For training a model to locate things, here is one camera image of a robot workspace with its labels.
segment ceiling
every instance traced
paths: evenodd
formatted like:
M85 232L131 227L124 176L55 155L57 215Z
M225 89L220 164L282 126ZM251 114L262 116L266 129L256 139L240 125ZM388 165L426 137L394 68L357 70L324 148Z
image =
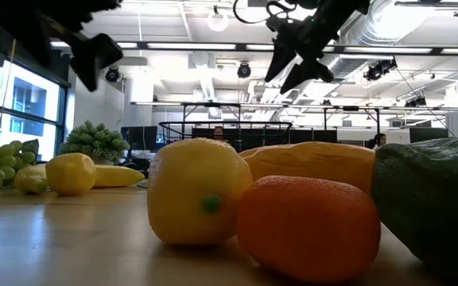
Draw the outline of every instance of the ceiling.
M98 13L94 21L85 25L85 33L94 36L107 33L116 41L195 41L195 42L245 42L271 43L274 36L263 24L245 25L237 21L230 10L232 1L143 1L127 0L119 10ZM228 26L216 32L207 25L207 17L217 5L220 13L228 15ZM264 18L264 9L246 8L241 1L238 9L247 19ZM427 17L415 30L403 37L400 45L458 45L458 17L452 10L436 11ZM391 23L395 29L400 21ZM143 56L148 59L149 73L154 78L155 95L159 100L188 101L191 95L200 91L200 81L195 71L188 69L188 54L191 52L126 51L126 56ZM251 90L266 74L272 54L270 52L213 52L222 67L212 73L212 82L218 93L225 97L220 101L241 100L242 92ZM248 62L252 68L249 79L239 79L236 75L240 62ZM397 72L383 77L369 88L362 87L361 71L347 78L333 91L332 99L337 104L364 104L379 102L390 105L397 97L407 95L411 88L429 86L427 96L442 99L445 88L458 80L458 57L450 56L397 56L398 69L408 80L408 84Z

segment wooden table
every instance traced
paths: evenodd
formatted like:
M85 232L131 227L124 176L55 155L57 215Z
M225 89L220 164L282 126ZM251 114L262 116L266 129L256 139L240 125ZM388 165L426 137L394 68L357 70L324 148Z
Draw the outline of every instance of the wooden table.
M235 239L197 250L161 244L148 225L143 189L69 198L0 191L0 286L296 284L257 267ZM376 262L348 284L442 285L384 227Z

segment avocado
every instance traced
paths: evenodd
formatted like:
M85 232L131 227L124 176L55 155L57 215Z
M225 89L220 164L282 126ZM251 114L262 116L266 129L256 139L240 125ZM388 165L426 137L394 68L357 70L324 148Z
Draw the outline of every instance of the avocado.
M382 222L428 269L458 281L458 138L377 149L371 195Z

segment fake fruit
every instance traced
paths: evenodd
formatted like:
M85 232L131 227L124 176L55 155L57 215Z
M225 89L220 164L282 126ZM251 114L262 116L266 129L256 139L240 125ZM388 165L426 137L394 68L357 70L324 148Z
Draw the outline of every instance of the fake fruit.
M144 174L127 167L96 165L95 187L127 187L144 180Z
M458 284L458 139L379 148L372 198L391 232Z
M304 176L346 183L371 192L375 153L363 147L305 142L247 150L240 154L254 180L264 176Z
M15 188L24 194L40 194L47 190L45 164L22 168L14 179Z
M45 165L45 171L47 183L58 195L82 195L95 185L95 164L81 153L56 156Z
M381 224L357 187L305 177L267 176L243 194L240 245L262 266L297 280L354 279L378 252Z
M248 165L229 144L204 138L172 143L149 169L149 224L169 244L223 242L235 235L236 206L251 184Z

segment white ceiling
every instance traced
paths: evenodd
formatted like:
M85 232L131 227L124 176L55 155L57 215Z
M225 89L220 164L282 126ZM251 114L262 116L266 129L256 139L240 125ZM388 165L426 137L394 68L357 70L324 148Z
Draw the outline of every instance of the white ceiling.
M212 5L218 3L222 13L229 14L229 25L222 32L208 28L207 16L212 12ZM85 33L94 36L107 33L116 41L196 41L196 42L246 42L270 43L274 36L264 25L244 25L231 16L228 9L231 1L144 1L128 0L119 10L99 13L94 21L85 26ZM240 9L240 13L249 18L262 17L262 10ZM429 17L412 33L398 44L403 45L458 45L458 17L452 11L443 11ZM127 56L144 56L149 61L155 77L155 94L166 97L171 94L192 94L200 89L199 80L192 70L188 70L190 52L141 51L126 52ZM225 67L214 71L215 89L247 91L249 82L262 78L266 74L272 54L269 52L213 52L217 59L234 60L235 63L246 61L252 67L251 79L238 79L236 68ZM419 57L398 56L399 69L410 81L413 88L422 87L436 79L430 79L429 71L458 71L458 57ZM358 84L344 84L336 89L339 98L388 98L395 99L410 92L398 74L388 75L379 83L366 89ZM432 96L444 94L443 90L432 91Z

